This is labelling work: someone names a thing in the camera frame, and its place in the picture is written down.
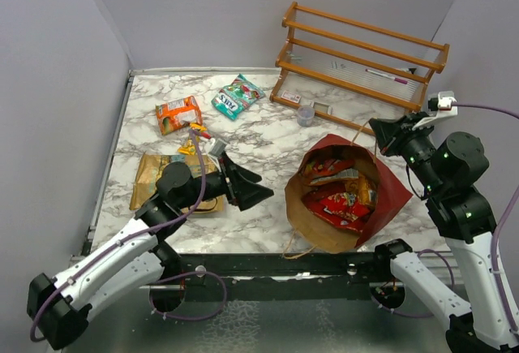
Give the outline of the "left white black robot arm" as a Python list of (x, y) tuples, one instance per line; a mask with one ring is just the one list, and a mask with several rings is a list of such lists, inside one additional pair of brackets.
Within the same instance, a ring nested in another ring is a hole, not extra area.
[(274, 194), (261, 185), (260, 175), (234, 163), (226, 153), (217, 162), (217, 170), (203, 171), (198, 177), (186, 163), (171, 162), (163, 169), (152, 196), (114, 237), (54, 277), (45, 273), (34, 277), (27, 303), (31, 341), (46, 341), (54, 350), (61, 350), (128, 291), (194, 276), (194, 272), (182, 270), (180, 255), (166, 239), (199, 205), (225, 196), (231, 205), (246, 211)]

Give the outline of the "teal Fox's candy packet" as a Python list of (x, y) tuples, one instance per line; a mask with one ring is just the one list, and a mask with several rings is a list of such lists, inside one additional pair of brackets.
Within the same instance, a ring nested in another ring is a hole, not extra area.
[(265, 97), (264, 91), (239, 74), (231, 84), (221, 88), (211, 100), (212, 106), (230, 120), (249, 109), (259, 99)]

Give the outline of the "gold chips bag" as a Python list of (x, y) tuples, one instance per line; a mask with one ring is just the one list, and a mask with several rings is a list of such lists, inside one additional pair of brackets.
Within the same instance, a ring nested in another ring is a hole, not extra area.
[[(215, 164), (203, 155), (204, 169), (206, 174), (217, 170)], [(130, 201), (130, 210), (136, 211), (156, 191), (156, 182), (162, 176), (164, 168), (173, 162), (186, 163), (194, 178), (201, 175), (198, 157), (184, 154), (175, 155), (151, 155), (143, 154), (135, 176), (133, 193)], [(224, 211), (224, 196), (218, 196), (210, 200), (202, 201), (194, 211), (195, 214), (219, 213)]]

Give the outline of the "red paper bag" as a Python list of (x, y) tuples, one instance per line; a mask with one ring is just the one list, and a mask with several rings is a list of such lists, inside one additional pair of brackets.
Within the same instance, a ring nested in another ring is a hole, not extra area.
[(285, 185), (290, 238), (307, 241), (310, 252), (352, 251), (385, 228), (411, 197), (375, 150), (327, 134)]

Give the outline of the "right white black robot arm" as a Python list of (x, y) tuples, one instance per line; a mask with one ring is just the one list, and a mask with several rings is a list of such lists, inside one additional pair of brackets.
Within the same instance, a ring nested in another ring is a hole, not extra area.
[(460, 298), (406, 250), (372, 261), (374, 275), (404, 283), (440, 322), (453, 352), (516, 352), (518, 307), (499, 267), (497, 224), (474, 186), (489, 167), (481, 140), (456, 131), (435, 147), (424, 112), (369, 121), (380, 153), (402, 157), (424, 188), (427, 212), (451, 250), (467, 294)]

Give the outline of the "yellow M&Ms packet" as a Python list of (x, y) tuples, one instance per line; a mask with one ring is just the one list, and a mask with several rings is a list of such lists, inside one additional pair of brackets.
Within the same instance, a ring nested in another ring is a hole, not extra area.
[(211, 136), (208, 134), (208, 129), (201, 124), (190, 123), (189, 127), (191, 130), (195, 131), (195, 136), (188, 136), (187, 141), (178, 148), (178, 153), (187, 156), (195, 156), (195, 142), (200, 142), (200, 138), (210, 140)]

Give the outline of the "orange snack packet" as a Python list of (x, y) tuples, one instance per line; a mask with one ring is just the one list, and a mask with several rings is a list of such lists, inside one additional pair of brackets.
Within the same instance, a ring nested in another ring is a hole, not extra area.
[(155, 111), (163, 136), (187, 127), (191, 123), (203, 125), (202, 113), (194, 96), (157, 105)]

